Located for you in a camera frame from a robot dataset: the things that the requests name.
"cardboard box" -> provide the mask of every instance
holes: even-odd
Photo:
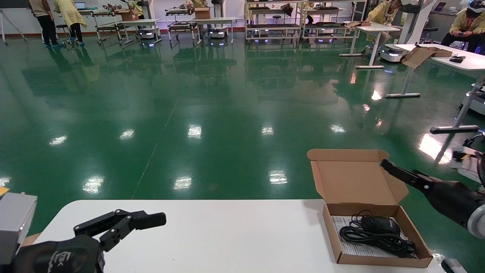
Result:
[[[398,205],[407,194],[406,185],[381,168],[389,154],[378,150],[308,151],[317,192],[325,199],[323,219],[338,264],[426,268],[433,256],[421,235]],[[417,259],[344,254],[332,215],[352,216],[368,209],[375,216],[394,217],[402,232],[416,244]]]
[[[345,24],[347,28],[353,28],[356,26],[369,27],[371,23],[366,23],[365,21],[350,21]]]
[[[195,19],[210,19],[210,8],[195,8]]]
[[[116,14],[121,15],[123,21],[138,21],[138,11],[130,9],[117,10]]]
[[[401,63],[416,69],[429,57],[450,57],[451,51],[436,47],[415,47],[410,53],[406,54]]]

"white table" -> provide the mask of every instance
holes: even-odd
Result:
[[[405,51],[412,51],[415,48],[415,45],[394,45],[397,48],[403,49]],[[426,60],[426,62],[431,62],[439,66],[447,66],[451,70],[457,71],[461,74],[477,78],[477,82],[473,87],[470,96],[467,97],[467,101],[463,104],[458,117],[455,120],[453,126],[437,126],[431,127],[430,132],[433,134],[442,134],[442,133],[466,133],[466,132],[476,132],[480,129],[477,125],[461,125],[465,115],[467,114],[468,109],[470,108],[473,99],[476,97],[478,90],[484,85],[485,82],[485,56],[471,53],[468,51],[463,51],[451,47],[446,47],[438,44],[422,44],[422,47],[437,47],[441,49],[445,49],[448,51],[452,51],[453,54],[457,54],[458,56],[465,56],[465,59],[462,63],[455,63],[451,62],[449,57],[430,57]],[[421,96],[420,93],[407,93],[407,89],[409,84],[411,83],[411,78],[414,74],[414,69],[408,67],[407,68],[407,76],[406,81],[404,82],[403,90],[400,94],[387,94],[385,98],[415,98]]]
[[[122,24],[125,26],[125,31],[126,27],[136,27],[136,26],[154,26],[155,27],[155,41],[153,42],[154,44],[159,43],[162,41],[162,37],[158,36],[157,32],[157,22],[160,21],[160,19],[139,19],[136,21],[121,21],[118,24]]]
[[[352,38],[352,46],[350,47],[349,54],[340,54],[341,57],[353,57],[353,56],[362,56],[361,53],[354,53],[356,39],[357,39],[357,31],[362,31],[368,34],[375,35],[377,33],[377,37],[375,38],[374,46],[372,48],[372,55],[371,59],[369,60],[368,66],[356,66],[357,69],[366,69],[366,68],[384,68],[384,66],[375,66],[374,65],[374,58],[377,52],[377,45],[379,44],[379,39],[381,38],[382,32],[389,32],[389,31],[399,31],[400,29],[393,28],[391,26],[381,25],[378,23],[371,22],[371,25],[368,27],[357,26],[356,30],[354,31],[354,37]]]
[[[234,43],[234,21],[236,20],[235,17],[216,17],[212,19],[194,19],[193,22],[196,22],[198,25],[207,25],[207,24],[216,24],[216,25],[224,25],[230,24],[231,25],[231,44]],[[197,44],[202,42],[202,38],[199,34],[199,41]]]
[[[165,226],[134,230],[105,254],[106,273],[443,273],[340,265],[323,222],[324,200],[82,200],[54,217],[36,243],[66,240],[73,227],[123,209],[164,212]]]

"stool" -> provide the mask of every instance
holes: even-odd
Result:
[[[273,16],[273,19],[276,21],[276,24],[278,23],[278,19],[280,19],[280,18],[281,18],[280,15]]]
[[[423,32],[426,33],[426,38],[422,39],[421,38],[421,43],[422,44],[432,44],[433,41],[430,39],[431,32],[438,31],[438,28],[424,28]]]
[[[66,45],[71,45],[72,47],[77,46],[78,44],[76,41],[72,41],[69,36],[67,36],[67,33],[65,32],[65,29],[67,28],[67,25],[57,25],[56,26],[57,30],[62,29],[64,32],[65,40],[62,42],[62,45],[66,47]]]

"robotic arm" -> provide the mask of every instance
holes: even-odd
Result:
[[[457,181],[443,181],[419,171],[407,171],[384,159],[381,163],[389,174],[420,190],[435,210],[485,238],[485,194],[471,190]]]
[[[0,273],[103,273],[104,252],[134,229],[162,226],[166,222],[163,212],[148,215],[144,211],[118,209],[77,225],[72,239],[20,248],[10,264],[0,264]],[[105,231],[99,241],[92,238]]]

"metal rack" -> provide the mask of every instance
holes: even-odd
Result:
[[[170,42],[170,47],[172,47],[171,32],[176,33],[175,39],[177,40],[177,42],[179,42],[179,39],[178,39],[179,32],[187,32],[187,31],[192,32],[192,44],[195,45],[194,30],[196,28],[198,29],[198,26],[197,26],[197,23],[194,22],[194,15],[195,13],[192,10],[188,10],[188,9],[180,9],[180,8],[174,7],[174,8],[165,10],[165,22],[167,23],[168,39]],[[171,24],[168,23],[169,16],[173,16],[175,20]],[[190,16],[190,20],[177,21],[177,16]]]
[[[305,0],[305,3],[314,3],[314,4],[323,4],[325,5],[326,3],[333,3],[333,2],[338,2],[338,3],[343,3],[343,2],[363,2],[364,5],[367,2],[367,0]],[[316,10],[314,8],[309,7],[308,5],[302,5],[302,9],[299,9],[298,7],[296,8],[297,14],[300,14],[300,18],[304,18],[302,20],[302,38],[303,39],[309,39],[309,38],[316,38],[316,37],[325,37],[328,34],[332,34],[332,38],[343,38],[343,39],[351,39],[354,36],[349,35],[352,30],[355,28],[347,28],[345,27],[344,24],[337,23],[339,19],[339,12],[343,11],[345,9],[339,8],[339,9],[334,9],[334,10]],[[352,13],[351,13],[351,18],[354,18],[355,13],[361,14],[360,20],[362,21],[364,19],[364,13],[357,11],[356,10],[356,5],[352,7]],[[337,15],[337,18],[335,22],[328,22],[326,23],[327,26],[321,25],[321,24],[307,24],[306,23],[306,17],[307,15],[319,15],[325,16],[325,15]],[[328,31],[331,30],[331,33],[323,33],[321,31]]]
[[[297,22],[297,17],[294,17],[294,23],[286,22],[286,15],[283,24],[262,24],[256,22],[252,24],[252,18],[246,18],[246,14],[251,13],[253,15],[266,15],[266,14],[282,14],[281,9],[265,9],[265,10],[250,10],[251,4],[266,5],[266,4],[303,4],[304,0],[287,0],[287,1],[248,1],[244,3],[245,20],[249,23],[244,25],[244,32],[246,41],[260,40],[260,39],[298,39],[301,31],[301,22]]]
[[[94,19],[94,23],[96,25],[96,34],[97,34],[97,44],[101,46],[101,44],[106,41],[109,38],[112,37],[117,37],[118,38],[118,43],[120,46],[123,44],[128,44],[132,42],[132,40],[129,40],[128,32],[126,30],[126,27],[123,26],[122,24],[119,24],[118,21],[116,20],[116,13],[115,11],[109,11],[109,10],[93,10],[90,11],[91,16]],[[113,23],[107,23],[107,24],[102,24],[98,25],[96,17],[113,17],[114,22]],[[121,35],[121,31],[124,31],[125,39],[126,41],[123,41],[123,37]],[[116,32],[116,34],[110,35],[103,37],[102,34],[103,32]]]

